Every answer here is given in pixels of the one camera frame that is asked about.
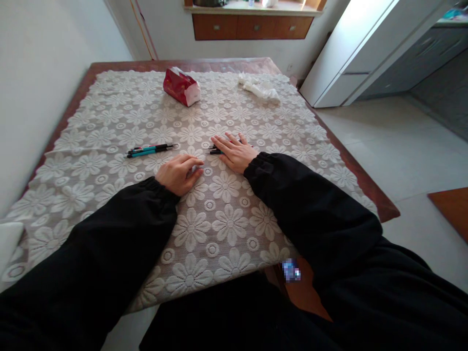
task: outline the window sill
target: window sill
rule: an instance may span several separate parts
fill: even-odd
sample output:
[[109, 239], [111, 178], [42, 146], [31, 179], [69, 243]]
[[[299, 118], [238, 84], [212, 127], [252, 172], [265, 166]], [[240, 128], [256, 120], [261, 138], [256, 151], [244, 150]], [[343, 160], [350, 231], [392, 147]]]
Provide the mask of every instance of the window sill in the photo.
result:
[[295, 1], [279, 1], [275, 7], [263, 7], [256, 2], [254, 6], [249, 6], [246, 1], [230, 1], [223, 7], [202, 7], [185, 6], [186, 10], [192, 14], [211, 15], [257, 15], [257, 16], [298, 16], [298, 17], [319, 17], [322, 11], [318, 11], [311, 6], [302, 5]]

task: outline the elastic cuff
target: elastic cuff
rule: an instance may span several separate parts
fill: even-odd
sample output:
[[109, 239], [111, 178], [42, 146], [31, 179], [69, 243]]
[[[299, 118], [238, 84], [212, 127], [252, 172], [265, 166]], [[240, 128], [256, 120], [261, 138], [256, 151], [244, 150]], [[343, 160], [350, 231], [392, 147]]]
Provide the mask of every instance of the elastic cuff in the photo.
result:
[[268, 156], [270, 154], [266, 152], [261, 152], [257, 155], [256, 158], [254, 158], [247, 168], [244, 171], [244, 177], [249, 179], [249, 177], [252, 177], [255, 174], [255, 169], [259, 166], [261, 166], [264, 162], [268, 162]]
[[140, 186], [145, 188], [146, 190], [154, 191], [157, 195], [167, 201], [173, 201], [178, 203], [180, 201], [180, 197], [167, 190], [164, 185], [159, 183], [154, 176], [145, 179], [139, 183]]

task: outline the hand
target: hand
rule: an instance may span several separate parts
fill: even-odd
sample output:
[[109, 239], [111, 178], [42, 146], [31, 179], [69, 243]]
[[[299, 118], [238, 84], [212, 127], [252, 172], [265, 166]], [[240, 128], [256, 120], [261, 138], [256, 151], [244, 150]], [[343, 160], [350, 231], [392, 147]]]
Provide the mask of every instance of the hand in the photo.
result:
[[161, 166], [155, 178], [170, 192], [177, 196], [184, 196], [194, 187], [195, 182], [203, 174], [203, 170], [200, 168], [192, 174], [189, 174], [189, 172], [193, 166], [203, 164], [204, 162], [201, 159], [193, 155], [177, 155]]
[[226, 132], [226, 136], [232, 142], [220, 136], [211, 137], [212, 142], [224, 154], [219, 159], [226, 163], [234, 172], [244, 174], [249, 163], [257, 157], [259, 152], [248, 144], [247, 139], [245, 139], [242, 133], [239, 133], [242, 144], [231, 133]]

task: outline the white refrigerator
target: white refrigerator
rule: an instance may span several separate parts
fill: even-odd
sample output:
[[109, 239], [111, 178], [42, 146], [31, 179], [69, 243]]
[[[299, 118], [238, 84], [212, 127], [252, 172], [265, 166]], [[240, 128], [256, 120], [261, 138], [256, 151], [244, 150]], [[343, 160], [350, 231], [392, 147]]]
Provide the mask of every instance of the white refrigerator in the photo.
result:
[[351, 0], [300, 93], [316, 108], [350, 105], [456, 0]]

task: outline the tissue box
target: tissue box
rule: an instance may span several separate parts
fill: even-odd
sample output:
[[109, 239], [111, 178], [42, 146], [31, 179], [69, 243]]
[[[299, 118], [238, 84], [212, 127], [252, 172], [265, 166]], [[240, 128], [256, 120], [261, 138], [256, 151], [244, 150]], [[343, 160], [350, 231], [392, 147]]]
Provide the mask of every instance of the tissue box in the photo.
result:
[[197, 81], [177, 67], [166, 70], [163, 88], [166, 93], [187, 107], [201, 99], [200, 86]]

